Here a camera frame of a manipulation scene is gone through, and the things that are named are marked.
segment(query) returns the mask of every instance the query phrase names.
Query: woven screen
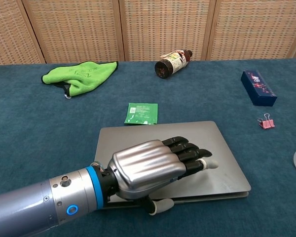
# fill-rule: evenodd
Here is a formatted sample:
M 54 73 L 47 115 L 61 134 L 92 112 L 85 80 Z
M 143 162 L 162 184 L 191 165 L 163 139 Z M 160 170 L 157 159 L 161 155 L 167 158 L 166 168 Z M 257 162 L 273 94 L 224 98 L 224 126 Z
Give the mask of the woven screen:
M 0 0 L 0 65 L 45 62 L 21 7 L 19 1 Z
M 23 0 L 48 63 L 124 60 L 118 0 Z
M 176 49 L 200 60 L 209 7 L 210 0 L 120 0 L 126 61 L 155 61 Z
M 207 59 L 285 58 L 296 0 L 217 0 Z

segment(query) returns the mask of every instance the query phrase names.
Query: laptop lid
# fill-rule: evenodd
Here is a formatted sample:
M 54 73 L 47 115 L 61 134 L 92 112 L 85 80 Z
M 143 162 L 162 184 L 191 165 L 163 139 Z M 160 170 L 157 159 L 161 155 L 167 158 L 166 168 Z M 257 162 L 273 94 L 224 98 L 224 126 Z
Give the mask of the laptop lid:
M 213 121 L 105 127 L 100 131 L 95 160 L 106 167 L 114 152 L 145 141 L 176 136 L 185 137 L 200 149 L 209 150 L 219 167 L 173 182 L 150 194 L 152 199 L 172 198 L 176 203 L 182 203 L 248 195 L 251 186 Z M 118 206 L 114 203 L 121 202 L 126 201 L 114 195 L 110 205 Z

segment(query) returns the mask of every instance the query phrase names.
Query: robot finger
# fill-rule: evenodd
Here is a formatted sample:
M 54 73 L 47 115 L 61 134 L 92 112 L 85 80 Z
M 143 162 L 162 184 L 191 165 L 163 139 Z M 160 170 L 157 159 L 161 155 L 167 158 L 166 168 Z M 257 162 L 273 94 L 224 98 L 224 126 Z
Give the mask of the robot finger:
M 185 144 L 174 146 L 174 147 L 170 148 L 170 150 L 175 154 L 187 153 L 187 152 L 191 152 L 191 151 L 196 151 L 198 149 L 199 148 L 192 143 L 185 143 Z
M 190 151 L 187 153 L 178 154 L 179 160 L 183 163 L 187 163 L 193 160 L 197 160 L 202 157 L 210 157 L 212 153 L 206 149 L 198 149 L 196 151 Z
M 184 137 L 172 137 L 172 138 L 169 138 L 167 140 L 164 140 L 162 141 L 162 143 L 165 145 L 165 146 L 168 146 L 168 147 L 173 147 L 173 146 L 178 146 L 178 145 L 181 145 L 181 144 L 185 144 L 185 143 L 188 143 L 188 140 Z
M 195 161 L 191 161 L 188 163 L 184 163 L 184 165 L 186 166 L 186 172 L 184 175 L 178 177 L 178 180 L 180 180 L 184 177 L 187 177 L 189 175 L 195 174 L 198 171 L 203 170 L 203 168 L 204 168 L 204 164 L 200 160 L 195 160 Z

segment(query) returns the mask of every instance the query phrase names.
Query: teal carpet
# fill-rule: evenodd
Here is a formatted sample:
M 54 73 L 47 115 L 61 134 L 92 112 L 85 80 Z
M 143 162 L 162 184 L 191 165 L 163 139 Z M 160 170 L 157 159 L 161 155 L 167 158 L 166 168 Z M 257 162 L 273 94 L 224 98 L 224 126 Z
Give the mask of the teal carpet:
M 158 103 L 158 123 L 213 120 L 252 186 L 247 198 L 96 211 L 44 237 L 296 237 L 296 59 L 191 62 L 169 77 L 121 62 L 96 90 L 67 100 L 40 77 L 56 65 L 0 66 L 0 193 L 88 166 L 102 127 L 123 126 L 129 102 Z M 252 105 L 240 78 L 259 70 L 278 96 Z M 270 113 L 276 127 L 257 119 Z

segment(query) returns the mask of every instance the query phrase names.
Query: rectangular box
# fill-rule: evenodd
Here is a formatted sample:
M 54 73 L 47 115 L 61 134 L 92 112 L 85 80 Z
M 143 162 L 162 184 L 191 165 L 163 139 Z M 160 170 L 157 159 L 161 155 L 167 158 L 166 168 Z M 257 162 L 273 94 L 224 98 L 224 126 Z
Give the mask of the rectangular box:
M 245 70 L 241 81 L 254 105 L 273 106 L 277 96 L 258 71 Z

